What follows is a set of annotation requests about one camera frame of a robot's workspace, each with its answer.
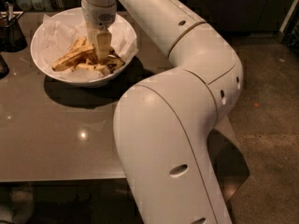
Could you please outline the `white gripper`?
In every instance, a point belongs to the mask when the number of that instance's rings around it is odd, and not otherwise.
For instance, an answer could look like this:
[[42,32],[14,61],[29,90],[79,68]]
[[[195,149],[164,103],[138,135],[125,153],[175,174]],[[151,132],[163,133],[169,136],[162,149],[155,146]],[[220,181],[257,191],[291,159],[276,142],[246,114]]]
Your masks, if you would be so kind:
[[87,37],[91,44],[95,45],[99,61],[108,57],[112,34],[107,29],[116,18],[116,0],[81,0],[82,13],[86,24]]

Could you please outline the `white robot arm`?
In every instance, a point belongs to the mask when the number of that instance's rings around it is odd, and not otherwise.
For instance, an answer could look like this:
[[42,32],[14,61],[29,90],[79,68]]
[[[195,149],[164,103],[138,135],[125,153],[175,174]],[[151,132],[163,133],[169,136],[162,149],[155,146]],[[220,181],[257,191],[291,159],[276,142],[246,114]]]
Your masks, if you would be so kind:
[[144,224],[232,224],[207,149],[243,85],[231,46],[179,0],[81,0],[85,20],[109,26],[122,4],[172,64],[131,87],[113,129]]

